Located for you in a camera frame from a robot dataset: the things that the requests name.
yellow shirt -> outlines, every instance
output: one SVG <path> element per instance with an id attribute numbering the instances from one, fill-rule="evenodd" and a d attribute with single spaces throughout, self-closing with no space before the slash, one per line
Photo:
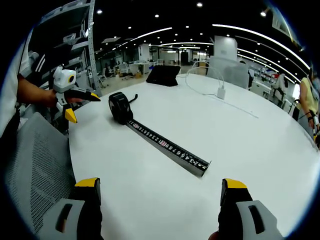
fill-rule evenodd
<path id="1" fill-rule="evenodd" d="M 310 81 L 308 80 L 308 78 L 304 77 L 302 78 L 301 82 L 304 83 L 306 86 L 306 105 L 308 106 L 309 110 L 316 114 L 318 112 L 319 103 L 317 100 L 315 100 L 314 96 L 312 95 Z"/>

tape measure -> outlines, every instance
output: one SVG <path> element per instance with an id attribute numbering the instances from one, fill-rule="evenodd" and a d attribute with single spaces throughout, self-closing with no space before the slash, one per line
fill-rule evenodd
<path id="1" fill-rule="evenodd" d="M 127 125 L 130 129 L 190 173 L 197 177 L 202 177 L 209 167 L 208 162 L 134 120 L 134 114 L 131 111 L 130 103 L 137 98 L 138 95 L 136 94 L 133 100 L 128 101 L 127 97 L 122 92 L 110 95 L 109 107 L 113 118 L 118 123 Z"/>

metal rack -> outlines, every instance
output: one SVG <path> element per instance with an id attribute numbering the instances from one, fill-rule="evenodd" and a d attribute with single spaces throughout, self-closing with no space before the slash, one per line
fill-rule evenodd
<path id="1" fill-rule="evenodd" d="M 57 54 L 57 58 L 51 64 L 48 63 L 49 66 L 41 73 L 42 81 L 51 77 L 48 72 L 64 66 L 77 70 L 82 88 L 94 91 L 98 96 L 102 95 L 93 43 L 94 8 L 95 0 L 74 1 L 47 13 L 34 28 L 29 49 L 37 53 L 51 50 L 53 54 Z M 63 38 L 70 34 L 78 36 L 72 43 L 64 43 Z"/>

white shirt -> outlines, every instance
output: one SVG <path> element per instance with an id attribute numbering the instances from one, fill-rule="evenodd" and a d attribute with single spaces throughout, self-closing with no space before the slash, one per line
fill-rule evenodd
<path id="1" fill-rule="evenodd" d="M 2 137 L 7 124 L 16 113 L 15 104 L 17 102 L 18 91 L 18 70 L 21 61 L 19 73 L 26 77 L 24 71 L 29 67 L 28 45 L 30 38 L 31 33 L 26 43 L 23 42 L 18 48 L 7 70 L 2 89 L 0 90 L 0 137 Z"/>
<path id="2" fill-rule="evenodd" d="M 278 76 L 278 79 L 276 80 L 276 83 L 273 85 L 274 89 L 281 89 L 284 94 L 287 93 L 287 87 L 285 85 L 285 77 L 286 75 L 284 73 L 280 74 Z M 280 94 L 280 92 L 275 91 L 274 95 L 276 96 L 277 99 L 281 100 L 282 99 L 282 95 Z"/>

black ceiling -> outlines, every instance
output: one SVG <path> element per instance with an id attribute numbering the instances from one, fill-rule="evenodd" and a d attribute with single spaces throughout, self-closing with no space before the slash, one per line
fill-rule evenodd
<path id="1" fill-rule="evenodd" d="M 197 7 L 198 2 L 202 2 L 203 7 Z M 162 0 L 161 2 L 96 0 L 93 17 L 94 49 L 95 51 L 102 49 L 96 54 L 96 57 L 101 58 L 117 45 L 127 42 L 126 39 L 128 38 L 133 39 L 149 32 L 172 27 L 171 30 L 154 33 L 129 42 L 122 47 L 118 47 L 117 50 L 126 47 L 130 49 L 144 43 L 144 41 L 152 45 L 160 45 L 160 41 L 162 44 L 174 43 L 174 40 L 176 42 L 210 43 L 210 38 L 214 39 L 215 35 L 226 36 L 229 34 L 230 37 L 236 39 L 238 48 L 261 55 L 279 64 L 292 74 L 297 73 L 297 78 L 301 79 L 308 69 L 291 53 L 277 44 L 245 31 L 212 26 L 212 24 L 231 25 L 256 31 L 282 43 L 309 64 L 305 53 L 299 52 L 299 47 L 296 47 L 288 36 L 272 27 L 273 13 L 271 10 L 267 12 L 266 17 L 260 16 L 260 12 L 266 8 L 267 6 L 260 0 Z M 102 10 L 102 14 L 97 14 L 97 10 Z M 108 45 L 102 43 L 104 39 L 114 36 L 120 37 L 120 39 Z M 196 46 L 201 47 L 202 51 L 208 49 L 207 45 L 199 44 Z M 254 58 L 254 55 L 250 53 L 242 52 L 242 54 Z M 285 57 L 294 61 L 303 71 L 290 60 L 286 60 Z M 271 66 L 281 71 L 279 67 L 273 64 Z"/>

